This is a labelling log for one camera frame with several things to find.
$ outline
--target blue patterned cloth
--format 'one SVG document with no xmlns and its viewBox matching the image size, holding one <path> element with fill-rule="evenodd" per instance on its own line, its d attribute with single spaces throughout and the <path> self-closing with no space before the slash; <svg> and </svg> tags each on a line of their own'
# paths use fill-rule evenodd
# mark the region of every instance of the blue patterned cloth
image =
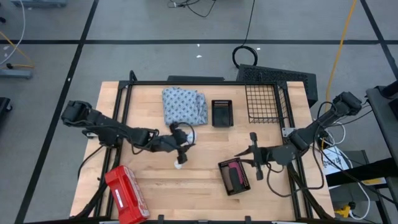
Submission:
<svg viewBox="0 0 398 224">
<path fill-rule="evenodd" d="M 207 124 L 207 104 L 205 95 L 196 90 L 183 90 L 178 87 L 162 91 L 164 122 L 186 122 L 191 125 Z"/>
</svg>

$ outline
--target concrete floor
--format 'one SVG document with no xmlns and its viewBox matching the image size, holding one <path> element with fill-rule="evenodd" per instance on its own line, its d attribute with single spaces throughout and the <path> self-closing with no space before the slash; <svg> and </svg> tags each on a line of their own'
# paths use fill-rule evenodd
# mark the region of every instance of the concrete floor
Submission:
<svg viewBox="0 0 398 224">
<path fill-rule="evenodd" d="M 0 30 L 19 39 L 21 9 L 1 1 L 0 16 L 8 19 Z M 70 1 L 62 9 L 26 10 L 26 40 L 79 40 L 93 0 Z M 168 0 L 100 0 L 88 40 L 243 39 L 252 1 L 218 0 L 211 14 L 202 19 L 188 9 L 169 9 Z M 371 12 L 386 40 L 397 40 L 398 16 L 394 0 L 368 0 Z M 192 6 L 205 13 L 211 0 Z M 338 40 L 349 12 L 346 0 L 257 1 L 249 39 Z M 360 4 L 346 36 L 350 40 L 377 40 Z M 0 132 L 0 222 L 14 222 L 37 157 L 42 148 L 67 73 L 77 48 L 74 44 L 22 44 L 35 62 L 30 80 L 0 80 L 0 96 L 9 97 L 14 110 Z M 0 45 L 0 57 L 9 53 Z M 139 80 L 166 80 L 169 75 L 214 76 L 235 80 L 231 53 L 236 44 L 86 44 L 83 47 L 67 100 L 95 105 L 101 82 L 125 80 L 133 69 Z M 319 101 L 338 45 L 253 44 L 260 48 L 260 66 L 317 74 Z M 398 57 L 398 46 L 389 45 Z M 252 55 L 238 52 L 237 60 L 252 63 Z M 11 63 L 25 62 L 15 54 Z M 365 90 L 395 80 L 379 44 L 345 45 L 336 70 L 331 95 L 351 91 L 363 98 Z M 315 116 L 319 103 L 312 108 Z M 347 125 L 341 149 L 366 150 L 370 161 L 389 157 L 373 114 Z M 58 124 L 25 222 L 67 218 L 86 139 L 79 130 Z M 358 215 L 363 213 L 359 206 Z M 380 222 L 373 205 L 368 219 Z"/>
</svg>

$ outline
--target red toolbox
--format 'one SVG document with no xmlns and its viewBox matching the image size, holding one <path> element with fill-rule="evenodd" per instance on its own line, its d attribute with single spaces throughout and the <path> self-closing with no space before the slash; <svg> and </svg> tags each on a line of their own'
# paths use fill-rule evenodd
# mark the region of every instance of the red toolbox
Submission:
<svg viewBox="0 0 398 224">
<path fill-rule="evenodd" d="M 120 224 L 140 223 L 149 218 L 149 210 L 131 169 L 118 166 L 105 174 L 105 182 L 118 207 Z"/>
</svg>

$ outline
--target black wire rack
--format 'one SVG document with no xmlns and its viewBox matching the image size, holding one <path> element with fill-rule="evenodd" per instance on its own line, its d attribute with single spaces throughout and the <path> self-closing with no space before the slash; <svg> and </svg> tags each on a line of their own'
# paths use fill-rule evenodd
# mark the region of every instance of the black wire rack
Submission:
<svg viewBox="0 0 398 224">
<path fill-rule="evenodd" d="M 283 88 L 270 84 L 246 84 L 245 89 L 249 123 L 279 123 L 288 118 Z"/>
</svg>

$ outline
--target wooden table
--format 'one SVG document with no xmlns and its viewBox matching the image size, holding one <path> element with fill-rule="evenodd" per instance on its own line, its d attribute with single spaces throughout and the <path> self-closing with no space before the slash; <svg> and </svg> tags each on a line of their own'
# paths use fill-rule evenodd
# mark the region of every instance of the wooden table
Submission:
<svg viewBox="0 0 398 224">
<path fill-rule="evenodd" d="M 112 117 L 118 82 L 103 82 L 96 109 Z M 127 125 L 159 129 L 160 134 L 169 134 L 164 123 L 162 90 L 163 85 L 134 85 L 129 105 Z M 251 124 L 248 122 L 248 109 L 244 86 L 181 86 L 184 89 L 204 93 L 209 111 L 209 124 L 195 126 L 198 133 L 197 145 L 188 152 L 188 162 L 181 170 L 174 167 L 177 152 L 142 152 L 133 155 L 130 145 L 125 142 L 121 154 L 121 165 L 132 169 L 137 177 L 147 206 L 150 219 L 160 214 L 166 220 L 243 220 L 250 215 L 252 220 L 295 220 L 291 197 L 281 198 L 273 194 L 266 180 L 257 181 L 254 168 L 245 164 L 244 168 L 251 190 L 227 196 L 218 169 L 218 163 L 233 158 L 233 155 L 248 148 L 251 144 L 249 133 L 256 132 L 259 146 L 282 144 L 278 123 Z M 290 102 L 295 125 L 306 127 L 311 123 L 311 114 L 302 82 L 288 82 Z M 125 93 L 121 105 L 124 105 Z M 234 126 L 214 128 L 211 126 L 211 100 L 232 100 Z M 119 112 L 121 120 L 123 106 Z M 98 148 L 98 140 L 88 140 L 85 157 Z M 81 170 L 76 188 L 71 215 L 76 215 L 87 204 L 98 188 L 97 177 L 101 175 L 104 150 L 90 159 Z M 311 151 L 302 157 L 308 186 L 321 184 L 320 173 Z M 275 170 L 280 166 L 273 164 Z M 281 194 L 290 193 L 287 171 L 271 173 L 271 185 Z M 108 190 L 104 193 L 101 214 L 105 214 Z M 325 184 L 312 194 L 329 215 L 334 217 L 330 194 Z M 302 195 L 299 194 L 302 216 L 305 216 Z M 112 217 L 118 218 L 116 206 Z"/>
</svg>

